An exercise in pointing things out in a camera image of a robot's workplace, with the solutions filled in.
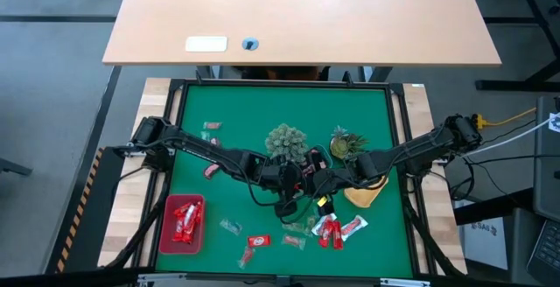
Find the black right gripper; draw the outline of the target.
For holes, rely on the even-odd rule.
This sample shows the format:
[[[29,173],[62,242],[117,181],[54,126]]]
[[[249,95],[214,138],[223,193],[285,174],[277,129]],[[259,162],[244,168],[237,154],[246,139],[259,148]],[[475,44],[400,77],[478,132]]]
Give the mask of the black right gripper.
[[[324,169],[321,171],[321,194],[327,195],[336,193],[338,190],[346,188],[362,188],[357,181],[353,179],[352,173],[347,169]],[[328,203],[326,209],[322,206],[318,207],[318,216],[322,217],[334,213],[333,203]]]

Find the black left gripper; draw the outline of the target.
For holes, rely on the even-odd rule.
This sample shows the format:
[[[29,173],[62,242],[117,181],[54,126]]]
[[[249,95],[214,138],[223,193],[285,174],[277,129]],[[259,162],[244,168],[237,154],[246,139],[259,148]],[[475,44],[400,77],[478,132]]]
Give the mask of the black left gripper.
[[[291,200],[296,194],[297,186],[304,183],[305,178],[301,167],[294,162],[284,164],[267,164],[262,168],[262,189],[275,193],[280,202]],[[298,210],[296,202],[286,205],[274,205],[276,217],[293,215]]]

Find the white candy wrapper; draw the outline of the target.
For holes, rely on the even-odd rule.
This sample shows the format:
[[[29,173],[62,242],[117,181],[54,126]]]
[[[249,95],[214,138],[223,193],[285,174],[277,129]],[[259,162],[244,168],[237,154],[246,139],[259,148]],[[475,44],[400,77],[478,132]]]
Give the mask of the white candy wrapper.
[[[323,233],[325,227],[326,227],[326,223],[328,221],[335,221],[337,219],[337,216],[335,213],[330,213],[328,215],[322,216],[319,218],[318,222],[315,224],[315,226],[311,229],[311,232],[314,235],[317,236],[321,236],[321,234]]]
[[[341,228],[342,241],[345,242],[351,235],[363,229],[367,225],[368,222],[363,217],[357,214],[350,222],[348,222]]]

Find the yellow plastic basket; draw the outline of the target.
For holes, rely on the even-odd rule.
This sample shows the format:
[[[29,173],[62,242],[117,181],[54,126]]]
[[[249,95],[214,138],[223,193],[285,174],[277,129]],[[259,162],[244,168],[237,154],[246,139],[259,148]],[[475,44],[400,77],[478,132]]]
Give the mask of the yellow plastic basket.
[[[382,176],[380,182],[369,186],[367,189],[346,188],[343,193],[345,198],[354,206],[369,208],[388,181],[389,179],[386,176]]]

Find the pale succulent in patterned pot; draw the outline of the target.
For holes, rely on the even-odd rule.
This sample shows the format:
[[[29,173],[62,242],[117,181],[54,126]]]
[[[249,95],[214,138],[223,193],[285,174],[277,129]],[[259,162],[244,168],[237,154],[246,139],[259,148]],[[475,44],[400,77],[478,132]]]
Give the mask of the pale succulent in patterned pot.
[[[272,157],[284,156],[287,160],[302,163],[308,151],[307,135],[286,123],[274,128],[265,139],[265,147]]]

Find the mixed succulents in black pot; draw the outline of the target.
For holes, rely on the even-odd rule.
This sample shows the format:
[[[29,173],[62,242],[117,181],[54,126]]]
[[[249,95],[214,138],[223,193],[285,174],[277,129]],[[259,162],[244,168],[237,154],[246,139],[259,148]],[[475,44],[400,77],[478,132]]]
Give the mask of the mixed succulents in black pot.
[[[337,125],[333,130],[329,149],[333,157],[344,160],[363,152],[368,143],[363,135],[351,133]]]

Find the red plastic basket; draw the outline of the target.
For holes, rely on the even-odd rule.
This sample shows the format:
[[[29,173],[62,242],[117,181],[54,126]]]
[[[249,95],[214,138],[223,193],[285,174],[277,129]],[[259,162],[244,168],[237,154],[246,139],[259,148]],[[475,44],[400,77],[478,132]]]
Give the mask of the red plastic basket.
[[[193,240],[191,244],[183,241],[172,241],[173,231],[175,228],[176,217],[173,212],[175,209],[183,206],[186,203],[202,201],[204,208],[202,210],[200,223],[197,224],[193,233]],[[186,213],[184,227],[189,223],[190,214],[193,207]],[[196,255],[200,252],[205,234],[205,212],[206,202],[200,194],[174,194],[170,195],[165,203],[164,208],[164,221],[162,226],[162,233],[159,241],[159,252],[165,255]]]

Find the white printed cardboard box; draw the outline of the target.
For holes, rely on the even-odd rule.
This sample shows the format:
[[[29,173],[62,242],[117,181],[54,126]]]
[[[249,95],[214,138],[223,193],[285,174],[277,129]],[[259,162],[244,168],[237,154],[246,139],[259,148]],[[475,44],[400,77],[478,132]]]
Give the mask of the white printed cardboard box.
[[[463,225],[461,233],[466,259],[501,270],[508,269],[507,245],[502,218]]]

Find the white rectangular box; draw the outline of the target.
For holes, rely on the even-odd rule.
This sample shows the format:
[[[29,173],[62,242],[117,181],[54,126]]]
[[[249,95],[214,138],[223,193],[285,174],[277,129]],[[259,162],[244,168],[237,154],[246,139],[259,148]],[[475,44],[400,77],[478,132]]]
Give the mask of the white rectangular box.
[[[191,36],[185,41],[185,50],[189,53],[223,53],[227,48],[225,36]]]

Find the black mat with hazard stripe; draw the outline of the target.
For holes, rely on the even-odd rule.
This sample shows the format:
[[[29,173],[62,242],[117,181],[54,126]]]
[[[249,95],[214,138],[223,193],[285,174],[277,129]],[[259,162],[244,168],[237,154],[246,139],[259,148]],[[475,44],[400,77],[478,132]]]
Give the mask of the black mat with hazard stripe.
[[[93,270],[98,266],[114,203],[114,187],[123,164],[120,151],[104,147],[94,153],[87,169],[79,171],[47,259],[47,274]]]

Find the tan wooden desk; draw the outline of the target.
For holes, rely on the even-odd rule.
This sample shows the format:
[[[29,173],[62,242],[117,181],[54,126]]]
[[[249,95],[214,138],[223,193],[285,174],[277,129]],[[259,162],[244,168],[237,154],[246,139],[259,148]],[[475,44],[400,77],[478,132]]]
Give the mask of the tan wooden desk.
[[[187,52],[225,36],[225,52]],[[242,41],[259,41],[254,51]],[[107,65],[497,67],[475,0],[122,0]]]

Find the black keyboard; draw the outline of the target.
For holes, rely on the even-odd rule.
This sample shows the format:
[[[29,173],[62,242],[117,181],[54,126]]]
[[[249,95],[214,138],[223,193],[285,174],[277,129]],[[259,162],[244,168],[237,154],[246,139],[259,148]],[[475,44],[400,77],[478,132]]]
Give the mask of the black keyboard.
[[[543,223],[527,271],[545,286],[560,287],[560,223],[553,220]]]

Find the grey computer case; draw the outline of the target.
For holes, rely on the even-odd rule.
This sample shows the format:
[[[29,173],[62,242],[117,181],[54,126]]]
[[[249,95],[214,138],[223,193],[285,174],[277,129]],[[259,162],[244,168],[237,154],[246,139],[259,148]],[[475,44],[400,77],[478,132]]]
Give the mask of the grey computer case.
[[[560,222],[560,97],[542,96],[536,104],[534,209]]]

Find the silver frame bracket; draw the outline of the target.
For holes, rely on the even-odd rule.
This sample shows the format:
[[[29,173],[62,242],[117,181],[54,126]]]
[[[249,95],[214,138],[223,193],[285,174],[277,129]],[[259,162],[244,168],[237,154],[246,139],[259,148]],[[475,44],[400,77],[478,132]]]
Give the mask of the silver frame bracket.
[[[431,287],[429,281],[415,279],[386,278],[380,279],[380,287]]]
[[[136,287],[153,287],[154,283],[185,280],[186,273],[150,273],[137,277]]]

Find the black metal desk frame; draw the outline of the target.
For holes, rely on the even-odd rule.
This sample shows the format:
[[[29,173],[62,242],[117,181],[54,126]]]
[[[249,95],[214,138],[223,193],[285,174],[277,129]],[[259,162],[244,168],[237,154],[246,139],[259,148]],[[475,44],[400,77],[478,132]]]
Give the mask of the black metal desk frame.
[[[537,1],[525,1],[530,8],[531,17],[483,17],[483,19],[487,25],[537,25],[544,33],[555,58],[525,80],[476,80],[477,90],[560,93],[560,81],[550,81],[552,77],[560,74],[560,42],[555,39]]]

